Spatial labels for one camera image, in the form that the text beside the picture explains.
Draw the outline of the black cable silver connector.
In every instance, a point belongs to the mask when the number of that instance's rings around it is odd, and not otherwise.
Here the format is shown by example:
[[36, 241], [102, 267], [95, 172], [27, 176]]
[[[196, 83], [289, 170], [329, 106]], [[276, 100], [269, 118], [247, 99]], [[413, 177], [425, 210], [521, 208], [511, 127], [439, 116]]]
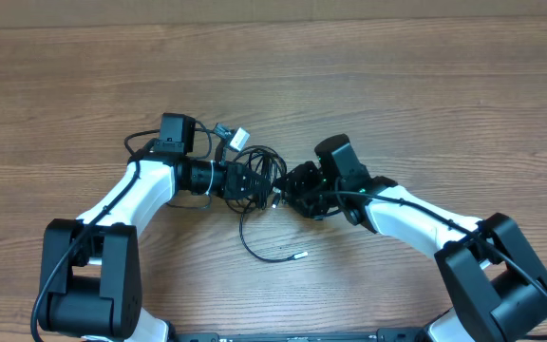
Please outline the black cable silver connector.
[[259, 207], [249, 200], [239, 214], [239, 240], [248, 254], [258, 261], [280, 264], [307, 258], [305, 247], [292, 242], [290, 225], [269, 205]]

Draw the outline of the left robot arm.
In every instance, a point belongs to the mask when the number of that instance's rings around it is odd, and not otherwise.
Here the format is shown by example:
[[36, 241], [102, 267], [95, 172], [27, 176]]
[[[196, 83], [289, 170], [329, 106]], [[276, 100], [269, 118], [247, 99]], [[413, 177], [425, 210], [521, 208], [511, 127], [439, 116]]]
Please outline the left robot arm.
[[171, 341], [171, 323], [142, 305], [139, 237], [180, 191], [208, 199], [265, 199], [270, 182], [236, 161], [249, 133], [165, 113], [149, 141], [129, 151], [123, 178], [75, 219], [54, 219], [45, 230], [40, 290], [30, 331], [57, 332], [86, 341]]

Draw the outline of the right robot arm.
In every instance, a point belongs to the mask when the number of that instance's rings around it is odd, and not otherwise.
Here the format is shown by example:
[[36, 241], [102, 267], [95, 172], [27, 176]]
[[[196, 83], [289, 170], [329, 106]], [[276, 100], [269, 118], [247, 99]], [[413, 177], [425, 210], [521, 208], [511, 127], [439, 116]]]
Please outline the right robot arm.
[[381, 329], [378, 340], [547, 340], [547, 270], [513, 219], [454, 214], [371, 176], [345, 134], [314, 153], [316, 161], [274, 182], [278, 197], [305, 218], [323, 219], [335, 208], [349, 223], [433, 259], [451, 300], [424, 327]]

